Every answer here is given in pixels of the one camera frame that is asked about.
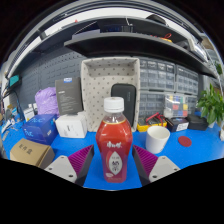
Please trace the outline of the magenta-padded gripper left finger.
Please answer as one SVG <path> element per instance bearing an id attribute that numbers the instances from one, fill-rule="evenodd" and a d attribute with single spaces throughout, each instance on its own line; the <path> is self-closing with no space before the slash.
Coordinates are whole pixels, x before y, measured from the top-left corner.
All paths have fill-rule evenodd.
<path id="1" fill-rule="evenodd" d="M 94 145 L 89 145 L 70 156 L 59 156 L 46 171 L 67 181 L 83 186 L 94 156 Z"/>

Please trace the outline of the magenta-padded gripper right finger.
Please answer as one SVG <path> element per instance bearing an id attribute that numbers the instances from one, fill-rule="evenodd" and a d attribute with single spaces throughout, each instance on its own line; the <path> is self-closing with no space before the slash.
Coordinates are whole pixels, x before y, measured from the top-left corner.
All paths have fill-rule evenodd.
<path id="1" fill-rule="evenodd" d="M 168 157 L 157 157 L 137 145 L 133 146 L 132 155 L 143 186 L 180 170 Z"/>

